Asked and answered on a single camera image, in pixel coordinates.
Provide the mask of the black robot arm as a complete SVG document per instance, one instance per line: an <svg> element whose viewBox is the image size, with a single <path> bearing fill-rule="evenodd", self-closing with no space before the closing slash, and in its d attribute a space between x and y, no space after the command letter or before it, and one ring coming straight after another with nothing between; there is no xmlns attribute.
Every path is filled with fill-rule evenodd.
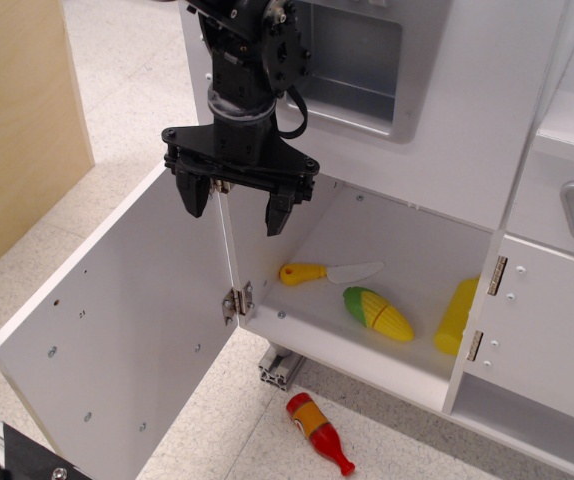
<svg viewBox="0 0 574 480"><path fill-rule="evenodd" d="M289 96L301 115L296 89L309 73L311 53L301 43L292 1L191 1L212 61L209 125L168 127L165 165L184 207L202 216L212 185L228 182L268 193L265 223L280 234L295 205L312 197L319 163L289 145L307 126L278 126L276 105Z"/></svg>

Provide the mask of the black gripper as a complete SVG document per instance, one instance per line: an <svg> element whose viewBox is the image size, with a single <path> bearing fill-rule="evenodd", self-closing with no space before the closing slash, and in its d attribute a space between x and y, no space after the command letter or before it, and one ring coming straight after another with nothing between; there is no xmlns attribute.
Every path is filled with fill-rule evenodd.
<svg viewBox="0 0 574 480"><path fill-rule="evenodd" d="M165 165L176 177L176 187L187 212L200 218L211 181L220 180L270 192L265 223L268 236L282 233L295 202L313 196L319 163L288 145L273 118L258 125L167 127Z"/></svg>

